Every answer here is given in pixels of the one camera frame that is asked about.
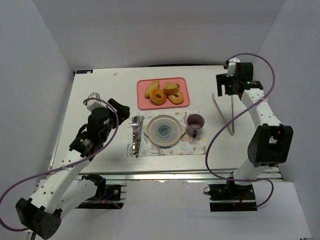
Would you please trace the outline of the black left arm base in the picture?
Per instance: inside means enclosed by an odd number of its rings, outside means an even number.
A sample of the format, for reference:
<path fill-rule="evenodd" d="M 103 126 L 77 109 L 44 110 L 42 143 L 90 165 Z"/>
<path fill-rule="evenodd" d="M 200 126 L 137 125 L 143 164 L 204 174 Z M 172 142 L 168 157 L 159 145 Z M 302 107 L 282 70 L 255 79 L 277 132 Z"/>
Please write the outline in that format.
<path fill-rule="evenodd" d="M 120 210 L 124 206 L 126 185 L 108 184 L 105 178 L 95 173 L 84 175 L 81 180 L 91 181 L 95 187 L 95 194 L 81 203 L 77 209 Z"/>

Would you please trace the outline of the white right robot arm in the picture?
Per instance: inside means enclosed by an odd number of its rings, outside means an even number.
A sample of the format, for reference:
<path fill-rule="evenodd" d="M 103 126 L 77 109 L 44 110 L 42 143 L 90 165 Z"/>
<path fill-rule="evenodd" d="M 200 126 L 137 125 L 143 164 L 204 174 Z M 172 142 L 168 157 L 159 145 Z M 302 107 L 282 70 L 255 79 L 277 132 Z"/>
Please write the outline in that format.
<path fill-rule="evenodd" d="M 252 63 L 233 57 L 224 69 L 226 73 L 216 75 L 217 95 L 238 96 L 249 109 L 255 127 L 247 147 L 247 159 L 231 174 L 236 185 L 247 186 L 267 168 L 286 162 L 294 131 L 273 113 L 262 84 L 253 79 Z"/>

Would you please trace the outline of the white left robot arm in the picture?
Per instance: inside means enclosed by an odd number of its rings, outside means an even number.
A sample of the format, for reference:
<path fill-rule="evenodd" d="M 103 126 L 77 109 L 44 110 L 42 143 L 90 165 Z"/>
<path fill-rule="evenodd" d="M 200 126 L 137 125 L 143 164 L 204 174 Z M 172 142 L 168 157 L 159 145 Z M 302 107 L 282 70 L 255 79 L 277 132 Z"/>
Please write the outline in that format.
<path fill-rule="evenodd" d="M 107 102 L 88 98 L 84 105 L 90 111 L 87 123 L 82 125 L 61 163 L 39 190 L 28 199 L 21 198 L 15 205 L 20 222 L 29 230 L 47 240 L 58 230 L 62 219 L 85 201 L 104 201 L 107 197 L 106 180 L 95 173 L 82 177 L 71 192 L 67 192 L 77 175 L 91 163 L 113 139 L 130 116 L 130 108 L 113 98 Z"/>

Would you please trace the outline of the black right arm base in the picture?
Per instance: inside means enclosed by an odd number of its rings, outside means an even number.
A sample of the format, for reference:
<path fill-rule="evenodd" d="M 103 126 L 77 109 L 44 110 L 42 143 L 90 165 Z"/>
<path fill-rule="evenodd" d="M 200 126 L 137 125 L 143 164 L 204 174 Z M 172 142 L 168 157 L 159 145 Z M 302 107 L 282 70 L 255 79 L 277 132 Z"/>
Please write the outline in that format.
<path fill-rule="evenodd" d="M 239 185 L 233 181 L 224 184 L 209 184 L 203 189 L 209 196 L 211 212 L 251 212 L 257 211 L 253 185 Z"/>

